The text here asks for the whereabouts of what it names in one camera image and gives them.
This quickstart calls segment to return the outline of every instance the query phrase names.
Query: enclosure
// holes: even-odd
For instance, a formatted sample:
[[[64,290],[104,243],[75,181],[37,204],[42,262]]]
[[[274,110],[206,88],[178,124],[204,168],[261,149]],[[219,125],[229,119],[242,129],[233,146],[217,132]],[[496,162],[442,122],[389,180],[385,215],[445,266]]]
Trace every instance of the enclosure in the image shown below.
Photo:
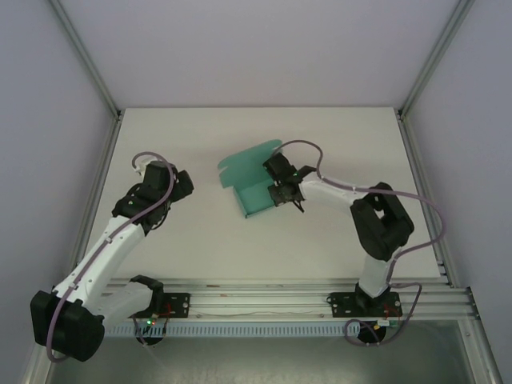
[[[9,1],[2,52],[2,382],[510,382],[512,4],[505,0]],[[324,149],[322,171],[386,181],[440,207],[446,236],[397,263],[423,291],[403,334],[343,340],[328,303],[363,271],[354,224],[304,202],[244,218],[227,156],[272,139]],[[88,254],[164,154],[195,190],[116,269],[189,294],[186,318],[143,348],[122,322],[88,362],[51,364],[29,304]],[[314,166],[305,146],[284,153]],[[441,231],[401,198],[408,245]],[[403,313],[415,288],[400,290]]]

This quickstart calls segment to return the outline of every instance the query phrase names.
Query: gray wall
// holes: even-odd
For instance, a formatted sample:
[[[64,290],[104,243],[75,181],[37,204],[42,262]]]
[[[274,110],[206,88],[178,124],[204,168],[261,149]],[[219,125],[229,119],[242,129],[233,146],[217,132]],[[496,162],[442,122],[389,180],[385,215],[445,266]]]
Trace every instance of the gray wall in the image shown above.
[[[410,117],[505,382],[512,382],[512,2],[476,1]]]
[[[62,278],[111,116],[42,0],[0,4],[1,381],[33,345],[29,302]]]
[[[120,107],[400,106],[457,0],[62,0]]]

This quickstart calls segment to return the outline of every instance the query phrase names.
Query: green fabric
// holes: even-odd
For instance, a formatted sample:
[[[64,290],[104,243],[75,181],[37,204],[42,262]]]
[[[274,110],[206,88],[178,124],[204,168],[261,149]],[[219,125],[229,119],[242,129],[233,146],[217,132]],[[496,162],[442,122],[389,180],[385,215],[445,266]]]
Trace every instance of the green fabric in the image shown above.
[[[274,206],[268,187],[274,184],[263,168],[281,140],[270,140],[232,154],[217,165],[224,188],[233,187],[234,196],[246,218]]]

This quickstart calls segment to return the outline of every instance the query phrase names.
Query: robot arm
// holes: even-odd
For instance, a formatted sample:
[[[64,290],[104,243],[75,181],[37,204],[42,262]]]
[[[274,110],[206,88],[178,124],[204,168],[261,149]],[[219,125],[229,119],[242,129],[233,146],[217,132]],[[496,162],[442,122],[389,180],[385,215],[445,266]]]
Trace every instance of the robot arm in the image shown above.
[[[297,170],[281,153],[273,155],[263,166],[274,180],[269,193],[276,206],[292,202],[303,212],[303,201],[316,201],[352,216],[366,252],[362,276],[356,286],[360,305],[371,306],[389,292],[387,275],[393,256],[414,231],[414,224],[398,198],[341,190],[321,180],[311,166]],[[374,188],[392,190],[383,182]]]
[[[122,261],[151,230],[166,219],[173,202],[183,199],[194,190],[188,173],[173,167],[174,185],[167,200],[156,209],[127,224],[166,195],[170,185],[167,166],[152,161],[144,170],[139,183],[120,199],[113,217],[100,239],[71,274],[50,293],[39,291],[30,303],[34,336],[37,344],[46,346],[50,322],[59,302],[73,287],[58,314],[51,346],[66,356],[85,361],[99,348],[105,330],[143,310],[162,313],[163,284],[144,276],[132,278],[119,292],[102,298],[109,280]],[[126,225],[121,231],[118,228]],[[79,282],[76,277],[83,274]]]

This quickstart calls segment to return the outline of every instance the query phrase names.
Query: white table surface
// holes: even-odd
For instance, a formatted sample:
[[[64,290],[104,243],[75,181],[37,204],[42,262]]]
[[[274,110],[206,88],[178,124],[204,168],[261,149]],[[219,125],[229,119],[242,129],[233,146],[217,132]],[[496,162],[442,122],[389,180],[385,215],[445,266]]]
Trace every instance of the white table surface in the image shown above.
[[[143,150],[186,169],[195,191],[171,207],[163,226],[150,232],[124,261],[116,278],[284,281],[358,278],[364,251],[351,217],[314,202],[301,214],[287,204],[252,218],[242,216],[231,188],[223,189],[217,164],[226,156],[279,138],[316,142],[325,152],[322,172],[345,182],[416,192],[392,108],[166,108],[128,109],[102,193],[89,246],[111,211],[140,182],[131,158]],[[284,154],[297,168],[314,166],[304,145]],[[408,245],[429,238],[422,209],[401,198],[415,224]],[[405,256],[396,278],[437,278],[431,248]]]

